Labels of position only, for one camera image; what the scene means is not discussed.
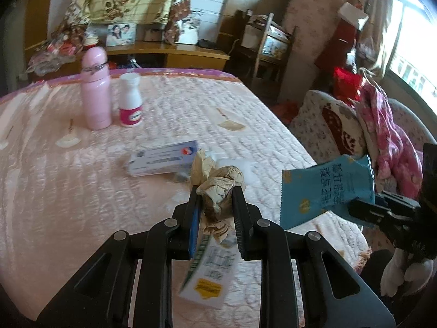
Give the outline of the brown paper ball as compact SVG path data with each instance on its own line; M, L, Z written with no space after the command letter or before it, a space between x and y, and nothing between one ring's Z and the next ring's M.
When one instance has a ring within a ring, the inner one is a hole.
M219 167L217 161L205 150L198 150L190 170L190 185L203 200L203 233L220 243L235 231L231 191L234 187L245 189L246 184L238 168Z

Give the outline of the white framed wedding photo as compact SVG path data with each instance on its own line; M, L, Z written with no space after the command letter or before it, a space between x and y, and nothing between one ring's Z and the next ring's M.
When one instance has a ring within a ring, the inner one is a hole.
M179 36L176 38L176 44L197 45L199 41L199 20L188 16L177 21Z

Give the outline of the white plush toy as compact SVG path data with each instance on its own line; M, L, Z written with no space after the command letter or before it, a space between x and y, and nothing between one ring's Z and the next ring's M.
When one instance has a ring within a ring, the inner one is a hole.
M381 296L393 298L398 292L404 296L420 292L435 273L435 264L427 258L416 261L413 254L396 248L382 274Z

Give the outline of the pink thermos bottle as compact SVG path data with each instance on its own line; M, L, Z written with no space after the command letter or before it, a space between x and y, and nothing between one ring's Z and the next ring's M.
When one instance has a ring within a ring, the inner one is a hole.
M107 128L112 123L112 94L106 50L90 48L81 66L81 101L87 126L92 130Z

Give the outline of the white blue medicine box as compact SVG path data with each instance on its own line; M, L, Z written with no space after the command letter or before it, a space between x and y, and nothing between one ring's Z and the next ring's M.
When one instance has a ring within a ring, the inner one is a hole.
M198 151L197 141L186 141L133 153L124 169L132 177L189 172Z

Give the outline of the red bag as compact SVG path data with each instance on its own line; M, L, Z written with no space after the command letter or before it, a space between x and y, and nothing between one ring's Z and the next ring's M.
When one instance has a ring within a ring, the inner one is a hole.
M344 68L335 67L333 73L333 96L353 106L361 98L360 88L363 77Z

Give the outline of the yellow floral hanging cloth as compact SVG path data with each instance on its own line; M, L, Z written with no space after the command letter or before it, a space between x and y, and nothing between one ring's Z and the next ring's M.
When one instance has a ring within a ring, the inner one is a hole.
M166 43L179 42L181 22L191 13L190 0L71 0L63 27L132 22L157 26Z

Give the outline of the white green milk carton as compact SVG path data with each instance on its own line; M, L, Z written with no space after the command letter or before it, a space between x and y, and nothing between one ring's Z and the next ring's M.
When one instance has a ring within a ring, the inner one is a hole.
M221 309L240 260L234 232L220 243L212 235L202 235L179 290L179 297L213 309Z

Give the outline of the framed couple photo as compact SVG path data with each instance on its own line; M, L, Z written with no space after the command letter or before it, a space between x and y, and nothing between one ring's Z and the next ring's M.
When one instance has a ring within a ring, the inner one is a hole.
M115 47L133 45L136 40L136 24L121 23L107 26L105 45Z

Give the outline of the floral cushion with red pattern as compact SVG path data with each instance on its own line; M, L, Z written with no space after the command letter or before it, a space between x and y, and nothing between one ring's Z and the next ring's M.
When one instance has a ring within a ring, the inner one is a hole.
M364 131L349 105L319 91L307 91L289 130L318 163L341 155L360 159L367 154Z

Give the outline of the white pill bottle magenta label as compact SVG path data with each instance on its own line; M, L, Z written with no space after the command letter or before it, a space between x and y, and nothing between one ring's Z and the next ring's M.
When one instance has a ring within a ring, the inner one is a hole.
M141 76L124 73L119 77L119 120L124 127L133 127L141 122L143 101L139 91Z

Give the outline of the white foam block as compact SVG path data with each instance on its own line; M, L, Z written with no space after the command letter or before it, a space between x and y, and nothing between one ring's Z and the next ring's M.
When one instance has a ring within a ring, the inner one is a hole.
M247 159L218 159L219 167L233 166L238 168L243 176L246 185L252 185L256 181L256 174L253 172L253 162Z

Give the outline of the wooden shelf rack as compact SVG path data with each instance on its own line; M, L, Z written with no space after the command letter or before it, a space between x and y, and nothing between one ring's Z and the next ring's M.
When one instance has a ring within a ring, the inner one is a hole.
M273 20L274 14L248 18L237 42L235 57L241 62L242 80L249 87L281 84L298 27L288 32Z

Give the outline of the pink floral garment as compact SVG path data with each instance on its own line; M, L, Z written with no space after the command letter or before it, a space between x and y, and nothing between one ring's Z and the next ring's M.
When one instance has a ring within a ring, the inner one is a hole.
M356 111L377 149L379 191L389 181L395 183L400 195L418 198L423 180L421 159L405 131L395 123L387 95L379 87L365 82Z

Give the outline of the teal snack packet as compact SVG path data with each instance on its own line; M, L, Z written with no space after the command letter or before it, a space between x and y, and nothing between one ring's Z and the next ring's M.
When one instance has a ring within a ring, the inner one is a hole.
M297 227L331 211L363 225L348 210L353 200L375 203L375 181L369 156L360 159L343 155L323 164L282 172L280 225Z

